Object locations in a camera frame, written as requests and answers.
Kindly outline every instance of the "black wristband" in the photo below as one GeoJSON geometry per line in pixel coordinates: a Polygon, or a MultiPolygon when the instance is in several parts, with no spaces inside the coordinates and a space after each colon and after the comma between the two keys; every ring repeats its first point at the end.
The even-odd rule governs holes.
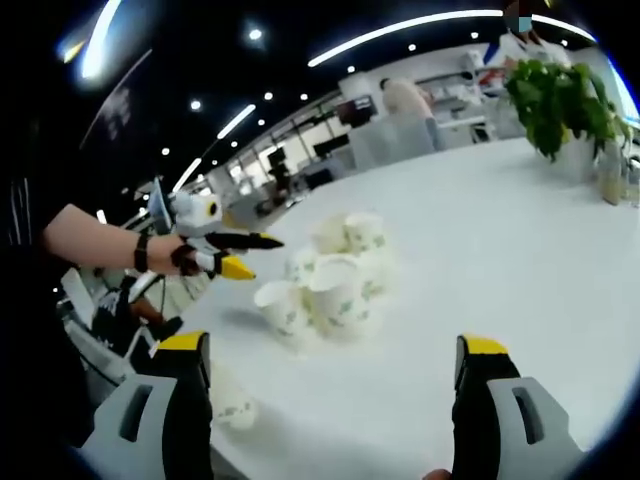
{"type": "Polygon", "coordinates": [[[133,252],[133,266],[140,273],[144,273],[149,270],[149,262],[147,253],[147,244],[149,243],[149,235],[144,233],[140,234],[138,238],[138,244],[136,245],[136,250],[133,252]]]}

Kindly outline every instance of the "hand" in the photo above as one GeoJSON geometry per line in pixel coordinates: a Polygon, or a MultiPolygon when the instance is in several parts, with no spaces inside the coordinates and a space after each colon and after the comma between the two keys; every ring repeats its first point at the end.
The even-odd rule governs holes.
{"type": "MultiPolygon", "coordinates": [[[[171,261],[171,254],[184,242],[178,235],[162,235],[151,237],[147,246],[149,255],[149,270],[164,275],[180,275],[180,269],[171,261]]],[[[189,258],[194,260],[194,253],[189,258]]],[[[190,275],[200,273],[200,269],[189,272],[190,275]]]]}

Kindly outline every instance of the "potted plant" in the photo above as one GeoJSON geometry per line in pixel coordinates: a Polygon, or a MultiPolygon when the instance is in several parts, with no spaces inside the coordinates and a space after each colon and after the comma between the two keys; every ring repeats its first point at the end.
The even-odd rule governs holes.
{"type": "Polygon", "coordinates": [[[588,65],[520,61],[507,91],[529,142],[570,180],[588,181],[607,142],[615,142],[618,134],[630,138],[602,80],[588,65]]]}

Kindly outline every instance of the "computer monitor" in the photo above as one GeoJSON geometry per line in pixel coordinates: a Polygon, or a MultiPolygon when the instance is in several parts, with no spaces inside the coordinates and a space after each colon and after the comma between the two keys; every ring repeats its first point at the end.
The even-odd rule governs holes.
{"type": "Polygon", "coordinates": [[[353,128],[369,123],[371,117],[378,113],[370,95],[342,103],[337,106],[336,111],[340,122],[353,128]]]}

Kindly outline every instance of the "paper cup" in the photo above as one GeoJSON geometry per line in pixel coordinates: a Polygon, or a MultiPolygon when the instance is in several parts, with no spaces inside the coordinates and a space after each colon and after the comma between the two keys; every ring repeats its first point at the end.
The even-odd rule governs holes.
{"type": "Polygon", "coordinates": [[[344,230],[346,217],[345,214],[338,214],[314,225],[311,239],[318,252],[322,254],[342,253],[349,249],[349,242],[344,230]]]}
{"type": "Polygon", "coordinates": [[[345,219],[345,230],[352,253],[387,248],[382,217],[373,213],[354,213],[345,219]]]}
{"type": "Polygon", "coordinates": [[[307,287],[316,268],[318,256],[318,251],[311,245],[297,250],[285,264],[287,280],[295,283],[298,287],[307,287]]]}
{"type": "Polygon", "coordinates": [[[367,300],[386,293],[391,288],[392,259],[387,249],[367,250],[357,256],[367,300]]]}
{"type": "Polygon", "coordinates": [[[370,329],[371,309],[358,263],[349,255],[330,257],[318,261],[309,283],[314,314],[329,335],[361,337],[370,329]]]}
{"type": "Polygon", "coordinates": [[[295,284],[270,282],[258,290],[254,302],[267,319],[276,338],[295,350],[314,341],[311,315],[303,307],[302,295],[295,284]]]}
{"type": "Polygon", "coordinates": [[[213,421],[234,430],[248,430],[258,415],[258,407],[236,383],[226,368],[211,364],[209,400],[213,421]]]}

